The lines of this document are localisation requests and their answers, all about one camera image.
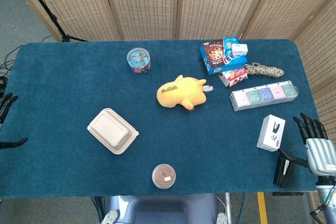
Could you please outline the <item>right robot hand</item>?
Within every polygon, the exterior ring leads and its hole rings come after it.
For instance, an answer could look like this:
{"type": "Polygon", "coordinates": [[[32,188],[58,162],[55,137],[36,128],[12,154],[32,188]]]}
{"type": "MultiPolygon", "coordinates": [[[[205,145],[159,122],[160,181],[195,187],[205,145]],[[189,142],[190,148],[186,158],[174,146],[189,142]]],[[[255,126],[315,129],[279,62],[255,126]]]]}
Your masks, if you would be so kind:
{"type": "Polygon", "coordinates": [[[324,125],[304,113],[296,122],[306,150],[306,159],[293,157],[293,164],[308,168],[315,176],[336,176],[336,149],[324,125]]]}

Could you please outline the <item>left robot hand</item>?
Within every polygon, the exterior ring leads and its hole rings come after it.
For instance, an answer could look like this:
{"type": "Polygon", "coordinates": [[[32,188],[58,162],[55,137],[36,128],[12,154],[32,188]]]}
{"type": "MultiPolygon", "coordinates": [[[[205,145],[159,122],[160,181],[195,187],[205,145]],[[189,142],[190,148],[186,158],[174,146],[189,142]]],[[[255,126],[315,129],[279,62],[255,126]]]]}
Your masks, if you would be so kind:
{"type": "MultiPolygon", "coordinates": [[[[17,95],[13,95],[12,93],[5,94],[0,98],[0,129],[5,122],[5,119],[8,115],[9,109],[12,104],[18,99],[17,95]]],[[[0,150],[9,149],[9,148],[17,148],[24,145],[28,141],[28,138],[22,138],[17,142],[2,142],[0,141],[0,150]]]]}

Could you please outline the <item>yellow plush toy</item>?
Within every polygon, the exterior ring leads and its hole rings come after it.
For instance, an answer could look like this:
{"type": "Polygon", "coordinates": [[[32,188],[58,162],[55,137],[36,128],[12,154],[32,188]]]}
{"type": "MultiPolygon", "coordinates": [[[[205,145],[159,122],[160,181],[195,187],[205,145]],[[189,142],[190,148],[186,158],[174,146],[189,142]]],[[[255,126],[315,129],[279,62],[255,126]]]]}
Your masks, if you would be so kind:
{"type": "Polygon", "coordinates": [[[205,79],[179,75],[174,81],[158,88],[156,99],[165,108],[173,108],[179,104],[191,111],[196,105],[206,102],[206,92],[213,91],[213,87],[205,83],[205,79]]]}

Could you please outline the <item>black stapler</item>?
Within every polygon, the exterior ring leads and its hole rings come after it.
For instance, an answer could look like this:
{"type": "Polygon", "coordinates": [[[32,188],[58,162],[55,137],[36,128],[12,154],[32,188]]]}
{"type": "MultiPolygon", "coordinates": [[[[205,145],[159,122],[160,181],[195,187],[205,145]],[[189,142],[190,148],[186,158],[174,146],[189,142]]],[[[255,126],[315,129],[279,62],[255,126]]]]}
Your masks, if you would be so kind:
{"type": "Polygon", "coordinates": [[[277,159],[273,184],[284,188],[287,187],[294,169],[293,157],[286,154],[281,149],[278,149],[278,153],[279,156],[277,159]]]}

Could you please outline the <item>white stapler packaging box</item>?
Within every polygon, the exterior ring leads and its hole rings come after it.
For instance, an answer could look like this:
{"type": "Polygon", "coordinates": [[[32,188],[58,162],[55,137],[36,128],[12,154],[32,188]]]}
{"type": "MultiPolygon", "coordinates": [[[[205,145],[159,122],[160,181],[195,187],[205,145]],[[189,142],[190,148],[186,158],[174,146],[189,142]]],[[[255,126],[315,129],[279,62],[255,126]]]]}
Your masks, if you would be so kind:
{"type": "Polygon", "coordinates": [[[268,115],[264,118],[257,147],[275,152],[280,148],[282,135],[286,121],[274,115],[268,115]]]}

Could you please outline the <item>blue table cloth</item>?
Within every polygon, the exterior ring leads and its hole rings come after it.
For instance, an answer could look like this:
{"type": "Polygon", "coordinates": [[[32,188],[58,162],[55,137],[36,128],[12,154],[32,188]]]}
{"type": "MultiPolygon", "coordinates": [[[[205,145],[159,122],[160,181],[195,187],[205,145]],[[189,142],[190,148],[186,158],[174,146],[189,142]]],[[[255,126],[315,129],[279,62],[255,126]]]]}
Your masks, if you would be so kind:
{"type": "Polygon", "coordinates": [[[308,80],[294,42],[248,40],[248,59],[284,70],[283,80],[298,88],[286,103],[234,111],[230,89],[210,76],[199,40],[29,43],[20,48],[6,88],[18,96],[0,129],[0,141],[21,147],[0,150],[0,197],[193,194],[277,191],[278,154],[256,144],[263,119],[286,121],[281,147],[305,157],[294,116],[317,118],[308,80]],[[147,73],[127,62],[133,48],[151,57],[147,73]],[[165,108],[160,86],[179,75],[205,79],[213,91],[187,110],[165,108]],[[110,108],[139,133],[115,155],[88,130],[110,108]],[[176,180],[157,188],[152,172],[169,164],[176,180]]]}

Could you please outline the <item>tray of pastel card boxes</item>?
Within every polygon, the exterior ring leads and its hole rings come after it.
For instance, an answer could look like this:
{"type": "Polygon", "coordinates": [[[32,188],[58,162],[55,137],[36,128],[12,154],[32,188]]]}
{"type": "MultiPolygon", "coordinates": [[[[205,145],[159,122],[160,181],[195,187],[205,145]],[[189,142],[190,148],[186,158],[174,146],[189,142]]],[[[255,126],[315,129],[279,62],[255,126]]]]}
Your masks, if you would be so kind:
{"type": "Polygon", "coordinates": [[[291,81],[276,82],[231,92],[229,99],[234,111],[254,109],[293,101],[299,94],[291,81]]]}

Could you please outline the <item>black tripod stand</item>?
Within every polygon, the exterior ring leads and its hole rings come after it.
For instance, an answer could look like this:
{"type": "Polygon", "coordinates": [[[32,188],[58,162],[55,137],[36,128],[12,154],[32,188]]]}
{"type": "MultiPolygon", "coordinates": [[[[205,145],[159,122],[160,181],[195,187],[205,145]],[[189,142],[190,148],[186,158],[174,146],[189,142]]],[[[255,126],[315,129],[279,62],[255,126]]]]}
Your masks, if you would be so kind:
{"type": "Polygon", "coordinates": [[[59,31],[59,33],[61,35],[61,41],[62,42],[71,42],[72,40],[81,41],[81,42],[88,42],[87,40],[77,38],[77,37],[74,37],[74,36],[71,36],[71,35],[65,33],[65,31],[62,29],[62,27],[60,26],[60,24],[58,22],[57,16],[52,13],[50,8],[46,4],[46,1],[45,0],[38,0],[38,1],[39,1],[40,5],[43,7],[43,9],[45,10],[45,12],[48,14],[52,23],[56,26],[57,30],[59,31]]]}

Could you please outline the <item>beige lidded takeout box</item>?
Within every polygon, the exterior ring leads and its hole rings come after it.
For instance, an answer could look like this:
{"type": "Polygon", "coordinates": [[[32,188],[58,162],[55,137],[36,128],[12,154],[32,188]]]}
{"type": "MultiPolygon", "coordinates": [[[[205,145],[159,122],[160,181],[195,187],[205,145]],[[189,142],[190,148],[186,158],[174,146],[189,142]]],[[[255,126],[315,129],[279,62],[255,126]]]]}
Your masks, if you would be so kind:
{"type": "Polygon", "coordinates": [[[103,109],[87,130],[109,151],[121,155],[139,135],[138,131],[110,108],[103,109]]]}

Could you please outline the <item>red white snack box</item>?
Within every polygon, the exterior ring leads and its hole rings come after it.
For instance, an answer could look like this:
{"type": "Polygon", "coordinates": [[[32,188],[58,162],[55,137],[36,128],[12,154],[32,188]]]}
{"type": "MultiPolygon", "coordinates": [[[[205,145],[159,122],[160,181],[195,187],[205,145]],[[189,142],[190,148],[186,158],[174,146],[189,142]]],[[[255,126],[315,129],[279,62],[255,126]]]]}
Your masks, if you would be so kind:
{"type": "Polygon", "coordinates": [[[232,88],[247,79],[247,70],[242,67],[221,72],[218,76],[226,87],[232,88]]]}

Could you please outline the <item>small white box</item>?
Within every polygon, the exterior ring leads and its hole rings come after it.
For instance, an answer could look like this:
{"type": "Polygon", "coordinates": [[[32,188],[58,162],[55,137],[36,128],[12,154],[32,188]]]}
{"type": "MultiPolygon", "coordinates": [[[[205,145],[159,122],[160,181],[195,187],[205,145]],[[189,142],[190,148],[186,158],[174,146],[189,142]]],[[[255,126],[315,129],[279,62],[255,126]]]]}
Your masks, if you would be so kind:
{"type": "Polygon", "coordinates": [[[245,56],[248,53],[247,44],[232,44],[232,54],[234,56],[245,56]]]}

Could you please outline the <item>clear jar of binder clips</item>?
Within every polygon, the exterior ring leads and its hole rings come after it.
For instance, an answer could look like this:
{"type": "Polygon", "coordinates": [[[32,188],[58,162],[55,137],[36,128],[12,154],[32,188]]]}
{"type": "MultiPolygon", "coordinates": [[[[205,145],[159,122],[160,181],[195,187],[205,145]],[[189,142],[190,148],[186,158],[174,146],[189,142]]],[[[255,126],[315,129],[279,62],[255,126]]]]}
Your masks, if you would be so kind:
{"type": "Polygon", "coordinates": [[[127,54],[127,62],[135,74],[144,74],[150,70],[151,57],[144,48],[133,48],[127,54]]]}

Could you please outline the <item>blue cookie box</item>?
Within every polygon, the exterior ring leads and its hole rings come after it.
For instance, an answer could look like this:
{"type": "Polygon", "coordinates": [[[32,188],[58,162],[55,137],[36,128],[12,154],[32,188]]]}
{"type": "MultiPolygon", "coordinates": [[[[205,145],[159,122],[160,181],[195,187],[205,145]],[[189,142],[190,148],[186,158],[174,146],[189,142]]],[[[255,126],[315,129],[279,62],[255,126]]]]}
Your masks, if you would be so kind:
{"type": "Polygon", "coordinates": [[[246,55],[234,56],[232,54],[232,44],[242,43],[237,37],[201,43],[201,56],[209,75],[239,69],[247,63],[246,55]]]}

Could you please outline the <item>clear jar of rubber bands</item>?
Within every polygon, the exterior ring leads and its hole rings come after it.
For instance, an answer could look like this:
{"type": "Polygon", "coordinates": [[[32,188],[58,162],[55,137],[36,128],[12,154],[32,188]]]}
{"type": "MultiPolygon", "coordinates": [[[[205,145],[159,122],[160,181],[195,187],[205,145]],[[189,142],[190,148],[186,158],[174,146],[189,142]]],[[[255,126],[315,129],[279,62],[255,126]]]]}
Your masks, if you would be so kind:
{"type": "Polygon", "coordinates": [[[175,180],[175,170],[169,164],[159,164],[152,172],[152,181],[159,189],[168,189],[172,187],[175,180]]]}

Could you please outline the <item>blue grey robot torso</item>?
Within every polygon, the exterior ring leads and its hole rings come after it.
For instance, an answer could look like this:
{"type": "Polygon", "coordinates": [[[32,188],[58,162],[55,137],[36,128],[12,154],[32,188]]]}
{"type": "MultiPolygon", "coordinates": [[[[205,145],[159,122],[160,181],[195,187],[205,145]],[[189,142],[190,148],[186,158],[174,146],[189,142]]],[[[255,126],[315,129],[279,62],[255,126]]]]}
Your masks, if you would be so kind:
{"type": "Polygon", "coordinates": [[[106,211],[115,224],[216,224],[215,194],[109,196],[106,211]]]}

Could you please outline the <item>woven folding screen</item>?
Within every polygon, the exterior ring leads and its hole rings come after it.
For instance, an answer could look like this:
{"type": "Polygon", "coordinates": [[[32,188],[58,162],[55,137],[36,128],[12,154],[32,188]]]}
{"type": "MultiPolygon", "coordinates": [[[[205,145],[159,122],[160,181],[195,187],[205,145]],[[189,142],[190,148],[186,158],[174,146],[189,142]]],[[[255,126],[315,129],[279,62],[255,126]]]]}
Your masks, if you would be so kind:
{"type": "MultiPolygon", "coordinates": [[[[56,40],[38,0],[24,0],[56,40]]],[[[336,0],[45,0],[65,33],[85,40],[294,41],[321,121],[336,141],[336,0]]],[[[9,0],[0,0],[9,10],[9,0]]]]}

